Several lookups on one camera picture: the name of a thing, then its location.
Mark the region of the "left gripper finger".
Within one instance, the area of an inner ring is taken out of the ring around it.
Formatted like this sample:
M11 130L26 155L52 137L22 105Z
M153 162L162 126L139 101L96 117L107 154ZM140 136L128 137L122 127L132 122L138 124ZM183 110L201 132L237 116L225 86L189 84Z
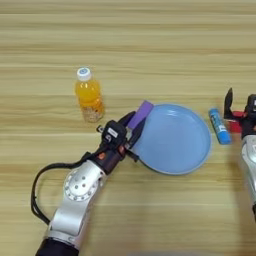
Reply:
M130 120L133 118L133 116L135 115L135 111L129 112L128 114L126 114L125 116L123 116L118 123L120 125L122 125L123 127L127 127Z
M145 121L146 119L141 120L140 123L132 131L131 138L128 141L129 148L132 148L140 138L144 129Z

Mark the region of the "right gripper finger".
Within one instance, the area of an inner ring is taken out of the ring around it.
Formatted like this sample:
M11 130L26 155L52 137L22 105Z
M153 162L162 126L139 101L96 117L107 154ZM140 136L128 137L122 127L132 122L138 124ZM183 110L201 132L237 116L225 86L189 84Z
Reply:
M233 90L229 89L224 101L224 118L225 119L232 119L233 112L231 111L231 106L233 102Z

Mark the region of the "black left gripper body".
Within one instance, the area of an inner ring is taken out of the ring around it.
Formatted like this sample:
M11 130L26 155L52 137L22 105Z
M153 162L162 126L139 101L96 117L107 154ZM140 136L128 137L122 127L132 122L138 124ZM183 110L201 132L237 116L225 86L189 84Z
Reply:
M104 174L111 174L118 163L126 156L129 156L135 162L139 160L139 156L131 151L130 144L127 141L118 145L101 143L96 152L87 155L84 164L91 164L93 167L99 168Z

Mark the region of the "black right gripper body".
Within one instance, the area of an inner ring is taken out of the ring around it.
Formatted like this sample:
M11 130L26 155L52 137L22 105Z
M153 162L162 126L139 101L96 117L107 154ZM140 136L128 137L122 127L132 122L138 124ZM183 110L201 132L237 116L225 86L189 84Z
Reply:
M256 135L256 118L250 119L244 112L235 111L235 122L232 124L232 132L240 133L241 138L247 135Z

